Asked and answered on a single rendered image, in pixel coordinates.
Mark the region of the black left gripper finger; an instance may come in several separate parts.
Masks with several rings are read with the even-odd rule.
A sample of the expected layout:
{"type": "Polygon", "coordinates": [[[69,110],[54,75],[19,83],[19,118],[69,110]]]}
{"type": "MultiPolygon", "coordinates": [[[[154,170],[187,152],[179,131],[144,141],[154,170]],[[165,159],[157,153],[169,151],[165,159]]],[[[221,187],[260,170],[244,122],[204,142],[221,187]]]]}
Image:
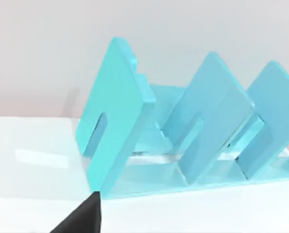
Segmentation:
{"type": "Polygon", "coordinates": [[[50,233],[101,233],[100,192],[93,192],[50,233]]]}

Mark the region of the light blue rack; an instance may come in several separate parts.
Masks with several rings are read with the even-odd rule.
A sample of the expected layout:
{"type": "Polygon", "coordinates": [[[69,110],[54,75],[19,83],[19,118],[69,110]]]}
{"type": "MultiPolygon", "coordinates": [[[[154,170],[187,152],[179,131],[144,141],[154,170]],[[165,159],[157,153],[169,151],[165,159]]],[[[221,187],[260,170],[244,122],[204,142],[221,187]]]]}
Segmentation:
{"type": "Polygon", "coordinates": [[[270,61],[244,89],[210,52],[187,86],[154,85],[114,37],[76,141],[106,199],[286,181],[289,74],[270,61]]]}

